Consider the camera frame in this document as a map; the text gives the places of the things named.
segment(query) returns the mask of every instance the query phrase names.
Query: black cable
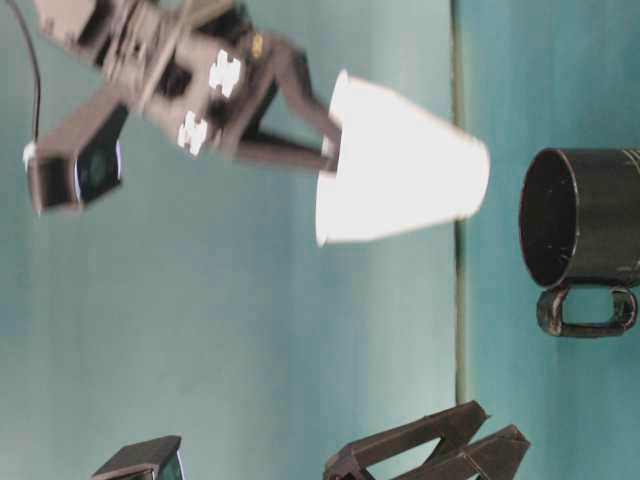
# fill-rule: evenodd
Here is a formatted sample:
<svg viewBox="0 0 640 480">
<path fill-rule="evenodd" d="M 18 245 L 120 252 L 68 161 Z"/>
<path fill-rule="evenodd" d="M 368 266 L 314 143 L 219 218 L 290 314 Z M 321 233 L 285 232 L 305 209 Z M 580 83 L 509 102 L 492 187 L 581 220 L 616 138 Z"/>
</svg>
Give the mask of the black cable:
<svg viewBox="0 0 640 480">
<path fill-rule="evenodd" d="M 14 0 L 5 0 L 13 15 L 16 17 L 18 21 L 18 25 L 20 26 L 20 30 L 22 32 L 22 38 L 24 43 L 29 51 L 29 60 L 31 62 L 31 69 L 33 70 L 33 119 L 32 119 L 32 134 L 33 140 L 38 139 L 38 133 L 40 130 L 40 101 L 42 98 L 42 81 L 40 78 L 40 67 L 38 66 L 38 58 L 36 57 L 36 50 L 33 47 L 33 41 L 31 39 L 31 34 L 29 33 L 29 28 L 27 27 L 27 22 L 20 11 L 20 7 Z"/>
</svg>

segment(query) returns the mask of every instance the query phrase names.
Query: teal backdrop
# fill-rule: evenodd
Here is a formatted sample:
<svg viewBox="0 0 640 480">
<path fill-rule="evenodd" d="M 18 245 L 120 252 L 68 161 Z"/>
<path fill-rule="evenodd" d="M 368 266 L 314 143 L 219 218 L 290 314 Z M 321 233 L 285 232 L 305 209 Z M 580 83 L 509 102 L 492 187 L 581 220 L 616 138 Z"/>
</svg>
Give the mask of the teal backdrop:
<svg viewBox="0 0 640 480">
<path fill-rule="evenodd" d="M 447 1 L 249 6 L 307 49 L 322 97 L 348 67 L 451 118 Z M 120 191 L 36 218 L 21 163 L 31 74 L 2 11 L 2 478 L 87 479 L 120 446 L 169 433 L 193 480 L 320 478 L 348 441 L 453 405 L 451 225 L 318 249 L 312 176 L 194 161 L 138 117 Z M 46 131 L 100 76 L 36 47 Z M 281 103 L 268 122 L 309 135 Z"/>
<path fill-rule="evenodd" d="M 640 143 L 640 3 L 454 3 L 458 118 L 493 154 L 485 204 L 463 236 L 466 396 L 533 443 L 518 478 L 637 478 L 640 329 L 598 341 L 540 331 L 518 204 L 540 149 Z M 604 289 L 568 302 L 569 321 L 611 315 Z"/>
</svg>

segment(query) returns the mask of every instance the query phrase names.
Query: black mug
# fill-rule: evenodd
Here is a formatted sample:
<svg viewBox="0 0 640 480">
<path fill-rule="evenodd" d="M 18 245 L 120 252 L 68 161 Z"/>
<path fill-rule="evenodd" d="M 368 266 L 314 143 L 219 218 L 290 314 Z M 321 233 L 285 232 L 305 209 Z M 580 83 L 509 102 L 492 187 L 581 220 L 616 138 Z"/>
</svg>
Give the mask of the black mug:
<svg viewBox="0 0 640 480">
<path fill-rule="evenodd" d="M 563 337 L 619 336 L 636 323 L 630 290 L 640 283 L 640 150 L 547 149 L 527 172 L 520 244 L 533 279 L 546 290 L 538 324 Z M 562 306 L 574 286 L 610 287 L 606 323 L 570 324 Z"/>
</svg>

